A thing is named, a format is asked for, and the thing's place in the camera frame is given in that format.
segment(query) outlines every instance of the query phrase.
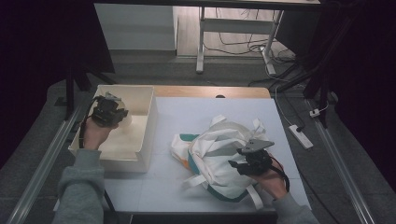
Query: gray sweater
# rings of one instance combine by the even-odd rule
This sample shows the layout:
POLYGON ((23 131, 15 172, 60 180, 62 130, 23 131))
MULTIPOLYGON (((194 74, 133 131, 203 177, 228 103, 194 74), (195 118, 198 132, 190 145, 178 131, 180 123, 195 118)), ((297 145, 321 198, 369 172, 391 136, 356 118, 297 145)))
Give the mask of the gray sweater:
MULTIPOLYGON (((104 169, 101 151, 79 149, 74 166, 64 169, 58 186, 60 205, 52 223, 103 223, 104 169)), ((273 201, 278 224, 318 223, 307 206, 300 206, 291 194, 273 201)))

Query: white tabletop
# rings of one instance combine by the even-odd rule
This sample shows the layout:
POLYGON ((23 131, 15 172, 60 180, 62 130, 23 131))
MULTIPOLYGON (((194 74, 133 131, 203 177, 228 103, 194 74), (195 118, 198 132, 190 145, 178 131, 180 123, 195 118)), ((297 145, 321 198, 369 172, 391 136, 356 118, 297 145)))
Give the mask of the white tabletop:
MULTIPOLYGON (((221 114, 229 121, 253 129, 260 119, 275 145, 269 148, 290 179, 290 192, 299 204, 307 204, 303 183, 297 172, 288 140, 272 99, 157 97, 158 121, 150 168, 146 174, 106 174, 106 191, 117 211, 132 213, 251 213, 254 203, 246 197, 240 203, 216 199, 198 186, 183 189, 192 172, 170 153, 177 133, 202 133, 221 114)), ((263 194, 264 211, 273 211, 271 198, 263 194)))

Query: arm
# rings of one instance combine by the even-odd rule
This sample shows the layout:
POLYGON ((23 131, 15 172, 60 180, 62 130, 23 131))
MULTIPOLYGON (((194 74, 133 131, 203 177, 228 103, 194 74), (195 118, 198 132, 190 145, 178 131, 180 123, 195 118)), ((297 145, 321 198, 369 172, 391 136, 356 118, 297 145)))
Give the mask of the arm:
MULTIPOLYGON (((283 166, 274 160, 273 165, 278 169, 283 169, 283 166)), ((269 170, 262 175, 252 175, 251 178, 259 182, 262 188, 274 198, 272 204, 278 215, 278 224, 319 223, 306 205, 297 204, 291 194, 286 191, 284 180, 277 172, 269 170)))
POLYGON ((73 166, 66 167, 58 185, 60 205, 53 223, 103 223, 104 168, 101 151, 110 131, 87 120, 84 149, 79 149, 73 166))

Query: hand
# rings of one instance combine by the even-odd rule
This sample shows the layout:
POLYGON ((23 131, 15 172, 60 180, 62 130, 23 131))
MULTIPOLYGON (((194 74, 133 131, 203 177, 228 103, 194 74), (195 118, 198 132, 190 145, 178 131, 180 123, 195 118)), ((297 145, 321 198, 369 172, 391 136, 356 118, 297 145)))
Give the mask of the hand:
MULTIPOLYGON (((279 170, 283 170, 283 166, 278 164, 274 159, 272 159, 272 165, 279 170)), ((250 175, 262 186, 262 188, 267 191, 275 200, 284 197, 288 192, 286 191, 285 182, 282 176, 273 170, 269 170, 261 175, 250 175)))
POLYGON ((84 133, 84 148, 97 150, 107 140, 111 130, 118 127, 118 124, 113 127, 99 127, 91 118, 88 118, 84 133))

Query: white plastic container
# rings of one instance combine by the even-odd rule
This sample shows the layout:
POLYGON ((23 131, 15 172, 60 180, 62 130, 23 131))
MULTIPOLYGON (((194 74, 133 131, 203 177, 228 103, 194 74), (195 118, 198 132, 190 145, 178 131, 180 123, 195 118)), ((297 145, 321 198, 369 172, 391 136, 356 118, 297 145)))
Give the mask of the white plastic container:
MULTIPOLYGON (((107 172, 145 173, 149 169, 158 114, 154 88, 99 85, 95 96, 105 95, 107 91, 121 98, 129 110, 129 118, 111 131, 99 147, 102 151, 100 162, 107 172)), ((74 155, 78 149, 78 135, 79 129, 69 147, 74 155)))

